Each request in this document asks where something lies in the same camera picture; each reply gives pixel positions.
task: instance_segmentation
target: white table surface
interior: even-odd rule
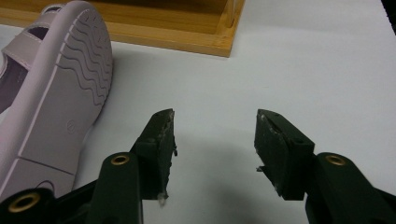
[[[0,25],[0,47],[21,28]],[[75,187],[174,108],[178,157],[147,224],[307,223],[279,198],[253,145],[258,108],[282,114],[315,152],[352,159],[396,194],[396,37],[379,0],[247,0],[230,58],[113,42],[114,79],[86,138]]]

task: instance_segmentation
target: shoe strap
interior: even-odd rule
[[[3,53],[30,71],[42,40],[30,34],[29,30],[37,27],[49,29],[58,11],[59,10],[51,10],[42,14],[29,27],[15,36],[15,38],[2,49]]]

